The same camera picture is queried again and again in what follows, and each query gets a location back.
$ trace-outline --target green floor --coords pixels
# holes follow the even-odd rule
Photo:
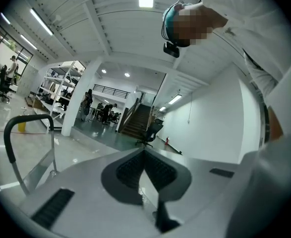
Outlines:
[[[135,142],[137,139],[116,133],[115,126],[110,127],[109,125],[104,125],[96,120],[82,122],[80,119],[76,119],[74,127],[86,136],[119,151],[126,151],[136,147]],[[157,149],[176,153],[176,151],[174,151],[170,146],[166,146],[158,137],[151,142],[151,145]]]

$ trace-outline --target cart handle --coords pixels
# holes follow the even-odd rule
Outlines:
[[[36,120],[42,120],[42,119],[48,119],[50,121],[50,129],[51,131],[54,131],[54,121],[53,118],[50,115],[43,114],[43,115],[29,115],[29,116],[18,116],[18,117],[13,117],[10,121],[5,126],[4,129],[4,145],[7,153],[7,157],[10,161],[10,163],[14,163],[16,161],[15,155],[13,152],[12,144],[11,144],[11,131],[13,127],[22,122],[27,122],[27,121],[36,121]]]

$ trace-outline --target balcony railing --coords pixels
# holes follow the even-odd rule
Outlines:
[[[115,88],[102,86],[102,85],[95,85],[93,90],[98,91],[98,92],[102,92],[102,93],[106,93],[106,94],[110,94],[113,96],[118,96],[118,97],[125,98],[125,99],[129,96],[129,92],[125,92],[122,90],[118,90]]]

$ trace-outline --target yellow bucket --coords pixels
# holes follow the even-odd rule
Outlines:
[[[21,122],[17,125],[17,129],[19,132],[25,132],[26,122]]]

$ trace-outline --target white floor marking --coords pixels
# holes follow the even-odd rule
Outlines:
[[[3,190],[3,189],[6,189],[6,188],[15,187],[15,186],[18,186],[18,185],[20,185],[20,183],[18,181],[12,182],[12,183],[8,183],[8,184],[5,184],[5,185],[0,185],[0,191]]]

